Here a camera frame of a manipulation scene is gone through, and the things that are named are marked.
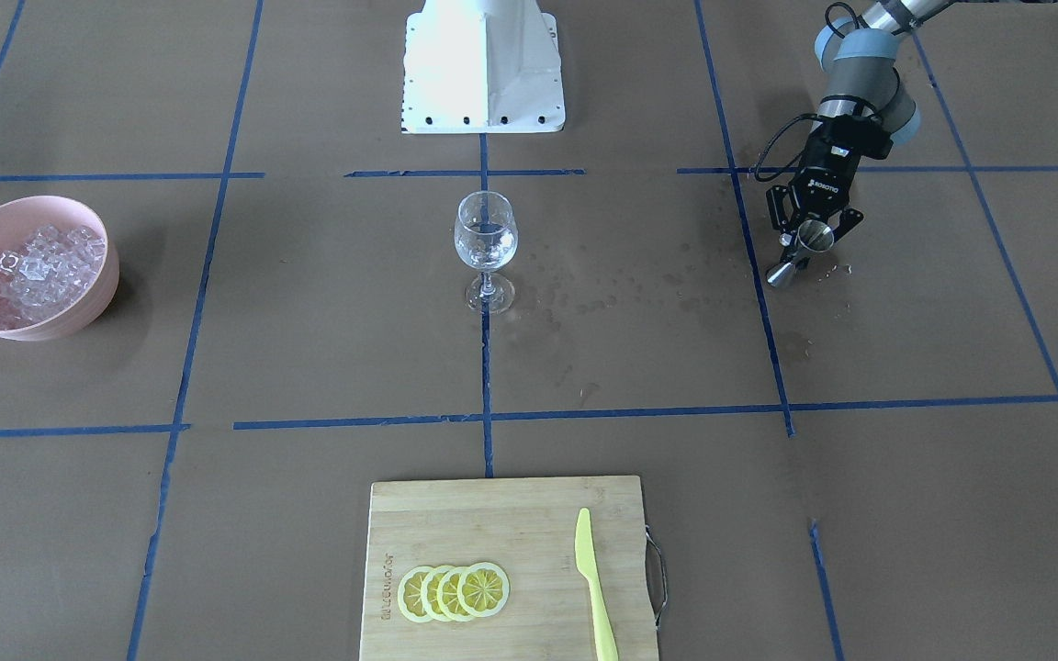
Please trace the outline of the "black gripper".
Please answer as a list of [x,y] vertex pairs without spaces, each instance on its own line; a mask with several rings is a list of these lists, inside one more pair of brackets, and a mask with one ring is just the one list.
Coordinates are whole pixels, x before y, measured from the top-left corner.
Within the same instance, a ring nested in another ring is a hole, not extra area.
[[858,164],[870,158],[881,162],[894,143],[890,131],[873,118],[816,118],[818,126],[807,135],[805,149],[791,162],[788,185],[772,185],[767,204],[778,242],[796,251],[799,226],[808,220],[828,223],[839,241],[863,221],[863,213],[850,207],[850,191]]

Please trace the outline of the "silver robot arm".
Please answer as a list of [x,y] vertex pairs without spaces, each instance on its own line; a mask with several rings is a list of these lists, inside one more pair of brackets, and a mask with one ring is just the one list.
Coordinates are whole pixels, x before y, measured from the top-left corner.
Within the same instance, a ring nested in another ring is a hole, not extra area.
[[827,18],[815,54],[827,75],[805,146],[788,164],[789,184],[767,192],[782,263],[826,252],[861,221],[850,192],[863,160],[882,162],[893,147],[916,137],[922,114],[897,70],[907,35],[951,6],[949,1],[877,1],[857,13],[836,1],[845,16]]

